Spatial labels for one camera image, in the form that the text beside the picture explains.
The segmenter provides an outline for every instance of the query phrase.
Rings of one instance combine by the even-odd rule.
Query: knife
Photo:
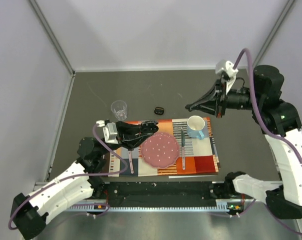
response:
[[[182,169],[185,170],[185,136],[183,128],[181,128],[181,148],[182,148]]]

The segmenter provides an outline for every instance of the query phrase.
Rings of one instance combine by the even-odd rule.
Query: light blue mug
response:
[[[205,121],[200,116],[191,116],[187,120],[186,133],[191,138],[204,139],[205,135],[203,133],[205,127]]]

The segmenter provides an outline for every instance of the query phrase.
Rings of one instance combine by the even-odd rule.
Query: placemat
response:
[[[167,132],[173,135],[179,145],[181,146],[181,128],[183,128],[185,133],[185,165],[186,169],[182,169],[182,157],[180,150],[180,157],[177,159],[176,163],[165,169],[157,169],[148,165],[142,159],[140,155],[140,147],[134,149],[132,154],[132,163],[134,173],[130,171],[129,164],[129,153],[125,148],[119,148],[116,153],[120,155],[127,163],[128,168],[125,172],[121,174],[110,175],[111,177],[119,176],[161,176],[161,175],[197,175],[197,174],[217,174],[220,168],[216,146],[214,142],[214,137],[211,128],[210,118],[204,117],[205,128],[204,134],[205,138],[199,140],[197,138],[190,138],[186,134],[186,123],[188,118],[182,119],[161,119],[159,120],[159,133]],[[141,121],[128,121],[130,124],[139,124]],[[124,164],[116,158],[114,155],[110,154],[107,158],[107,163],[103,169],[103,172],[116,172],[124,168]]]

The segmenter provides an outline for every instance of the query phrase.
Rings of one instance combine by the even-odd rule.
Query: glass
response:
[[[127,118],[127,105],[126,102],[122,100],[117,100],[112,103],[111,111],[114,113],[115,117],[120,120],[124,121]]]

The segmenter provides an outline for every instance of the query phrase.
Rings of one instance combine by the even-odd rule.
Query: white backdrop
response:
[[[13,198],[33,190],[48,168],[70,75],[26,0],[0,1],[0,240]]]
[[[212,68],[255,57],[285,0],[37,0],[72,67]]]
[[[284,75],[282,98],[297,108],[302,121],[302,0],[295,4],[261,64],[273,65]]]

